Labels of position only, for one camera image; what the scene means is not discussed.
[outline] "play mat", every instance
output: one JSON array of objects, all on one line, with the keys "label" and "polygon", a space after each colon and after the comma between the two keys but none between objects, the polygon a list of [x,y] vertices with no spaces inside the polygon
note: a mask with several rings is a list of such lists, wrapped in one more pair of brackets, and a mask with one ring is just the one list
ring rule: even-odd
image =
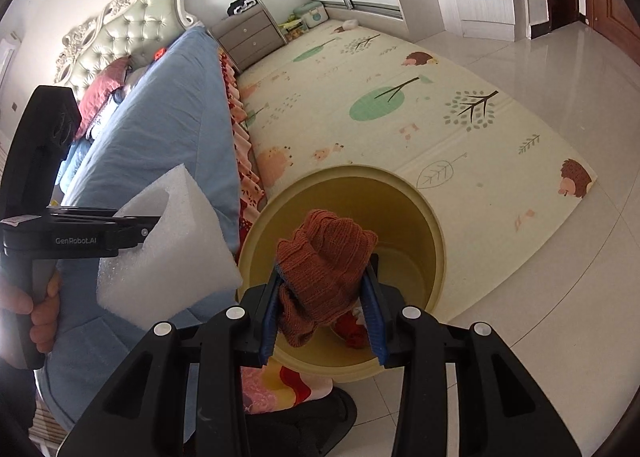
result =
[{"label": "play mat", "polygon": [[414,44],[328,21],[239,78],[268,197],[323,167],[366,164],[420,190],[440,222],[449,321],[526,262],[596,179],[510,96]]}]

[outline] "upholstered headboard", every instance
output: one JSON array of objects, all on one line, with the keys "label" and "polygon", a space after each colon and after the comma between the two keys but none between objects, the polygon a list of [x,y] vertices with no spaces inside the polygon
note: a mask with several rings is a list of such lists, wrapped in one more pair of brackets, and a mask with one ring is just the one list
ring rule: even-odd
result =
[{"label": "upholstered headboard", "polygon": [[148,65],[158,49],[195,24],[184,0],[113,0],[63,37],[54,83],[71,87],[79,101],[96,74],[117,58],[130,55],[133,68]]}]

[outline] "human hand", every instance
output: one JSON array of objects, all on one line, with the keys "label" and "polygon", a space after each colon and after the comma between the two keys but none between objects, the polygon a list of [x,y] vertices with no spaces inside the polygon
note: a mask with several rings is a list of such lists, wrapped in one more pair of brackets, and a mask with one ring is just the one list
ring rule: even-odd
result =
[{"label": "human hand", "polygon": [[[0,277],[0,309],[17,314],[31,314],[31,322],[33,323],[30,331],[31,341],[36,344],[37,350],[41,353],[51,352],[53,348],[58,329],[61,285],[60,274],[55,271],[47,284],[47,296],[42,303],[34,307],[33,300],[27,293]],[[8,355],[0,353],[0,357],[8,361],[10,358],[5,356]]]}]

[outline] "white foam block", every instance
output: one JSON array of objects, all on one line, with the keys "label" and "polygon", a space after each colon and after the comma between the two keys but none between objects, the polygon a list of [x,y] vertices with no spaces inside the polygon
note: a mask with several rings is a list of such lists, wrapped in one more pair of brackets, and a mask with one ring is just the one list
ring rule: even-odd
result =
[{"label": "white foam block", "polygon": [[164,174],[116,214],[161,216],[145,242],[101,259],[98,304],[148,330],[242,277],[218,216],[184,165]]}]

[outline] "knitted beanie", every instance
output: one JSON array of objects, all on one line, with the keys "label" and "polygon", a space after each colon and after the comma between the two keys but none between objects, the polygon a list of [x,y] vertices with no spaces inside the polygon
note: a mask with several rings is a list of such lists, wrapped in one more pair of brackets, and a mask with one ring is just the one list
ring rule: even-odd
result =
[{"label": "knitted beanie", "polygon": [[285,281],[279,326],[290,345],[304,345],[318,326],[350,310],[377,242],[373,231],[325,210],[310,211],[292,240],[279,241],[276,265]]}]

